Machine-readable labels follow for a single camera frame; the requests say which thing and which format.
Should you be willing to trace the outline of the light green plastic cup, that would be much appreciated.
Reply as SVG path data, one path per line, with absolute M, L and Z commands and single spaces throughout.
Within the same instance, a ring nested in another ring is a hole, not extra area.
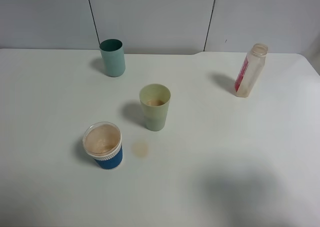
M 164 128 L 171 100 L 170 90 L 158 83 L 144 86 L 139 100 L 148 130 L 157 132 Z

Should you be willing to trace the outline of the drink bottle with red label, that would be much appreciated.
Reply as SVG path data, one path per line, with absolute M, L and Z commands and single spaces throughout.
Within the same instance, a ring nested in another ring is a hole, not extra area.
M 265 66 L 268 46 L 263 43 L 256 43 L 246 54 L 241 70 L 236 78 L 234 89 L 237 97 L 246 98 L 249 96 L 263 67 Z

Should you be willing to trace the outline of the brown drink spill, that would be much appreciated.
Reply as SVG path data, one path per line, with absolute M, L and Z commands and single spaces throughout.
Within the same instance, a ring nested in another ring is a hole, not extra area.
M 146 141 L 139 140 L 132 145 L 131 151 L 138 158 L 146 158 L 149 153 L 149 145 Z

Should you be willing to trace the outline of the blue sleeved clear cup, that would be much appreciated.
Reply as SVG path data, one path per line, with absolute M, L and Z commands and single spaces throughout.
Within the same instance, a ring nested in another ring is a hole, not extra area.
M 123 160 L 123 143 L 120 129 L 103 121 L 91 125 L 82 138 L 84 151 L 105 170 L 117 168 Z

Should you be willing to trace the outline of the teal plastic cup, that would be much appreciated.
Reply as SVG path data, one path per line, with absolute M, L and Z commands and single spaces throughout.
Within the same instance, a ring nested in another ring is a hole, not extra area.
M 123 43 L 118 39 L 107 39 L 99 45 L 105 74 L 120 77 L 126 70 Z

